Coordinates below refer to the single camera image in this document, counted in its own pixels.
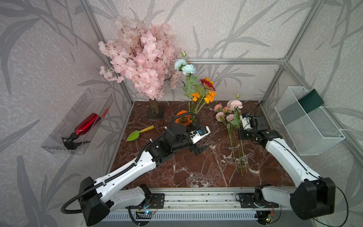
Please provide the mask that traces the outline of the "pale pink carnation stem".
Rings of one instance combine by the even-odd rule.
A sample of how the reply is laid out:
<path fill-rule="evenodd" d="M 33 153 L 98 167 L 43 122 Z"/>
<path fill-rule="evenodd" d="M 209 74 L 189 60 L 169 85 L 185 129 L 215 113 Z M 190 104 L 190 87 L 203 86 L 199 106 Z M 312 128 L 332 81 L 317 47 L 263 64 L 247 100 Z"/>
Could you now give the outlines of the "pale pink carnation stem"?
<path fill-rule="evenodd" d="M 239 95 L 236 96 L 235 100 L 230 100 L 227 103 L 227 107 L 232 110 L 232 113 L 238 113 L 241 116 L 241 109 L 243 108 L 243 103 L 239 100 Z"/>

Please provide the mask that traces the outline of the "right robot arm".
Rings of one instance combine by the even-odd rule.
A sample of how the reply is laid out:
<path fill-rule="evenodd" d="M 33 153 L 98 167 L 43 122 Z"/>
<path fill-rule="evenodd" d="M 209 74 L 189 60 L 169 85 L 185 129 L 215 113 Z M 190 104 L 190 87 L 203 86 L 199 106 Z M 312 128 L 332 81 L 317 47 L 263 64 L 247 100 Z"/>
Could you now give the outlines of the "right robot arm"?
<path fill-rule="evenodd" d="M 243 113 L 239 138 L 257 142 L 285 169 L 293 180 L 295 190 L 283 190 L 275 186 L 261 186 L 260 198 L 293 210 L 302 220 L 334 213 L 336 188 L 334 182 L 322 178 L 305 164 L 288 146 L 280 133 L 268 129 L 265 117 Z"/>

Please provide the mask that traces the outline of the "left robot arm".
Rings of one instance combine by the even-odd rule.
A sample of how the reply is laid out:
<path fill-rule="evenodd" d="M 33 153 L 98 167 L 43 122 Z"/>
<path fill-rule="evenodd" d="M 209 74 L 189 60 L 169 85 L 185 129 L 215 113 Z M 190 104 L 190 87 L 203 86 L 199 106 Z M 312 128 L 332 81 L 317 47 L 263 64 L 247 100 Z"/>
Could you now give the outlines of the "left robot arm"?
<path fill-rule="evenodd" d="M 195 155 L 204 152 L 208 146 L 200 148 L 197 142 L 210 133 L 207 126 L 187 132 L 184 125 L 172 124 L 162 136 L 149 142 L 132 161 L 96 180 L 91 177 L 82 180 L 78 202 L 86 225 L 90 227 L 101 222 L 113 210 L 142 204 L 151 196 L 147 187 L 137 186 L 124 192 L 122 188 L 169 161 L 179 150 L 188 148 Z"/>

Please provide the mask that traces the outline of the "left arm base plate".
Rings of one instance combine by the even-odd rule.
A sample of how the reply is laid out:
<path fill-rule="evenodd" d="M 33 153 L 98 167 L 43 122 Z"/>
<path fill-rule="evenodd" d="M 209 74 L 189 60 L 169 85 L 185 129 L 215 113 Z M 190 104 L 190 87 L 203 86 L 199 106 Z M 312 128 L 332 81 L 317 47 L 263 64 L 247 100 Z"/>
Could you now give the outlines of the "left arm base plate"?
<path fill-rule="evenodd" d="M 165 194 L 152 194 L 147 196 L 140 205 L 130 206 L 130 209 L 162 209 L 164 202 Z"/>

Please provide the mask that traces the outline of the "pink ranunculus flower stem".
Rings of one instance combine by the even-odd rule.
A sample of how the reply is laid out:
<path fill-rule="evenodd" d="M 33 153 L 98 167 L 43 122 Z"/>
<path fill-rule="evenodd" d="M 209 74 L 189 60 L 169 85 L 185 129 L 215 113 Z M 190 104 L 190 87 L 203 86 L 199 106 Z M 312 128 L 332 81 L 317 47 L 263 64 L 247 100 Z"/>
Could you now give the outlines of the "pink ranunculus flower stem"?
<path fill-rule="evenodd" d="M 239 115 L 238 113 L 226 114 L 224 112 L 218 112 L 216 114 L 216 119 L 227 128 L 235 168 L 236 171 L 243 176 L 242 148 L 236 135 L 241 124 Z"/>

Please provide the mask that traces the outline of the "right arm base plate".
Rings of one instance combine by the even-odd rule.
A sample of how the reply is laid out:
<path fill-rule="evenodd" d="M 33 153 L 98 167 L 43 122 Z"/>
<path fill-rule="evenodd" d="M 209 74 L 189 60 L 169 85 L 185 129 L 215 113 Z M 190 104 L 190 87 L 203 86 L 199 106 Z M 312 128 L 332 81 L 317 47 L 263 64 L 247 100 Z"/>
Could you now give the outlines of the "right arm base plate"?
<path fill-rule="evenodd" d="M 238 193 L 235 195 L 235 200 L 240 203 L 241 208 L 272 209 L 280 207 L 277 203 L 264 200 L 264 198 L 257 193 Z"/>

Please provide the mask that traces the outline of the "peach pink peony stem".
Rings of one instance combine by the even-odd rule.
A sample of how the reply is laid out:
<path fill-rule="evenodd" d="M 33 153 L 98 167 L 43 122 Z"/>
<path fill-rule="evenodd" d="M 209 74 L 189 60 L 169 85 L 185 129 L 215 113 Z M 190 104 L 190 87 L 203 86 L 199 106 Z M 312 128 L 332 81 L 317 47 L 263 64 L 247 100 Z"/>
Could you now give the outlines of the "peach pink peony stem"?
<path fill-rule="evenodd" d="M 215 115 L 216 120 L 218 122 L 221 122 L 227 128 L 228 137 L 230 140 L 230 146 L 232 149 L 233 161 L 234 161 L 235 167 L 238 171 L 237 160 L 235 157 L 235 152 L 234 152 L 233 142 L 232 142 L 232 129 L 233 128 L 232 128 L 232 125 L 230 124 L 230 122 L 234 118 L 234 114 L 232 114 L 232 110 L 229 107 L 223 107 L 222 104 L 215 105 L 214 112 L 216 114 Z"/>

